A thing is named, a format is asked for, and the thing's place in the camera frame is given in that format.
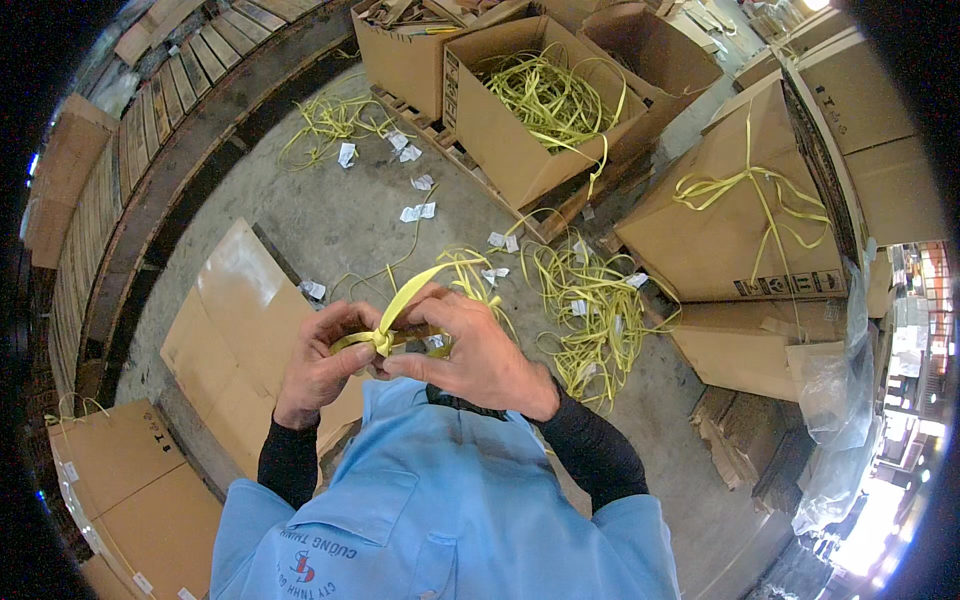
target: plastic bag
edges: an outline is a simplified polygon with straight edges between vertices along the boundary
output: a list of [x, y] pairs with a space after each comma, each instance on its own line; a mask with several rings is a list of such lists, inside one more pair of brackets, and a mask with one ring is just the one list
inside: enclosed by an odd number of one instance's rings
[[819, 460], [793, 517], [796, 535], [821, 531], [847, 518], [864, 479], [870, 474], [882, 428], [883, 419], [873, 417], [862, 446], [845, 450], [818, 448]]
[[804, 383], [797, 401], [807, 432], [824, 450], [846, 450], [864, 444], [873, 417], [874, 348], [867, 328], [867, 281], [876, 256], [870, 238], [861, 274], [844, 259], [851, 274], [847, 299], [847, 332], [838, 343], [790, 347], [787, 357], [795, 378]]

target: shirt pocket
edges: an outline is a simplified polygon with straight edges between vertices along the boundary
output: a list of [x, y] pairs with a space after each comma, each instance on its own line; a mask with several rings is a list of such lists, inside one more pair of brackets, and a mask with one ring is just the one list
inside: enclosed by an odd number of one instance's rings
[[386, 546], [417, 481], [417, 475], [407, 471], [354, 470], [304, 504], [287, 526], [322, 523]]

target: box label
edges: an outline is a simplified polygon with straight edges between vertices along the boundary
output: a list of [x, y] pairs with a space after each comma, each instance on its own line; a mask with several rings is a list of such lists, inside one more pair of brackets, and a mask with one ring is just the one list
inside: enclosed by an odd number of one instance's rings
[[73, 466], [73, 461], [63, 463], [63, 470], [66, 471], [66, 478], [70, 480], [70, 483], [80, 479], [80, 475], [77, 474], [77, 468]]
[[154, 588], [152, 585], [150, 585], [150, 582], [147, 581], [147, 578], [144, 577], [143, 573], [140, 571], [137, 571], [133, 574], [133, 580], [138, 586], [140, 586], [140, 589], [143, 590], [143, 593], [150, 593], [150, 590]]
[[824, 294], [831, 292], [842, 292], [844, 290], [844, 280], [839, 269], [829, 271], [811, 271], [809, 273], [794, 273], [790, 277], [769, 276], [757, 277], [756, 281], [749, 279], [739, 279], [733, 282], [736, 291], [745, 298], [756, 296], [790, 296], [793, 290], [794, 295], [804, 294]]

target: cardboard box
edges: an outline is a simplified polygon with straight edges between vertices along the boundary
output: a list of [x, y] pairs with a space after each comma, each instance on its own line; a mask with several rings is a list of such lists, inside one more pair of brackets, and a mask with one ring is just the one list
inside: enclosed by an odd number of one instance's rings
[[845, 12], [825, 8], [804, 19], [781, 44], [801, 57], [817, 44], [855, 26], [856, 22]]
[[[547, 16], [502, 23], [458, 37], [446, 44], [444, 68], [444, 125], [476, 160], [490, 181], [513, 208], [521, 208], [541, 194], [596, 164], [604, 154], [603, 136], [577, 147], [550, 154], [481, 83], [489, 59], [520, 50], [542, 50], [559, 42], [569, 65], [596, 58], [582, 41]], [[620, 69], [600, 60], [577, 70], [600, 95], [609, 110], [616, 110], [623, 94]], [[628, 88], [619, 123], [604, 132], [613, 146], [645, 112]]]
[[[785, 228], [780, 229], [789, 273], [773, 234], [768, 236], [751, 285], [757, 251], [769, 221], [755, 187], [739, 181], [704, 210], [692, 210], [674, 200], [680, 180], [699, 174], [724, 180], [742, 173], [747, 164], [747, 120], [751, 123], [751, 164], [789, 178], [806, 195], [817, 198], [787, 115], [783, 90], [774, 81], [747, 104], [716, 124], [697, 145], [681, 156], [657, 181], [632, 214], [615, 226], [620, 239], [642, 264], [661, 276], [681, 301], [789, 299], [846, 294], [840, 254], [828, 230], [813, 249], [801, 246]], [[824, 234], [824, 224], [799, 219], [778, 204], [777, 187], [756, 176], [776, 223], [794, 229], [807, 243]], [[683, 184], [687, 187], [693, 181]], [[692, 199], [702, 205], [708, 195]], [[822, 208], [800, 201], [787, 189], [784, 201], [794, 210], [824, 214]]]
[[864, 36], [844, 36], [797, 68], [843, 155], [914, 134], [900, 94]]
[[780, 71], [780, 61], [769, 48], [763, 48], [755, 57], [744, 62], [736, 72], [733, 89], [743, 91], [775, 71]]
[[[801, 301], [797, 311], [810, 342], [843, 340], [842, 300]], [[793, 302], [688, 304], [671, 335], [704, 383], [797, 401], [786, 358], [799, 343]]]
[[[313, 308], [243, 219], [204, 263], [160, 356], [197, 416], [255, 480], [283, 371]], [[361, 377], [321, 412], [321, 434], [362, 416]]]
[[80, 572], [93, 591], [97, 592], [97, 597], [102, 600], [135, 600], [136, 598], [110, 569], [104, 557], [99, 554], [83, 563]]
[[63, 102], [30, 188], [24, 244], [35, 267], [57, 269], [86, 178], [119, 122], [79, 94]]
[[48, 428], [76, 499], [94, 519], [184, 463], [146, 398]]
[[474, 24], [449, 34], [408, 36], [374, 27], [359, 17], [377, 3], [378, 0], [365, 0], [350, 10], [367, 79], [430, 117], [431, 121], [443, 115], [444, 44], [505, 19], [520, 18], [530, 4], [529, 0], [501, 3], [484, 14], [482, 27]]
[[880, 246], [950, 238], [941, 195], [917, 137], [844, 156], [863, 218]]
[[184, 464], [100, 515], [93, 528], [111, 570], [135, 597], [203, 598], [221, 512]]
[[632, 158], [655, 144], [666, 126], [723, 75], [709, 52], [642, 3], [594, 13], [577, 37], [592, 52], [624, 63], [627, 85], [647, 108], [612, 146], [613, 160]]

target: knot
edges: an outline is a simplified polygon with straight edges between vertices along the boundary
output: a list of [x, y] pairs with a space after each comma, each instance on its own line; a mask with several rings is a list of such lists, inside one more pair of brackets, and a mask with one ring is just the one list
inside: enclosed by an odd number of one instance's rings
[[376, 346], [376, 351], [381, 356], [390, 356], [390, 348], [394, 347], [394, 332], [387, 329], [386, 332], [374, 329], [371, 341]]

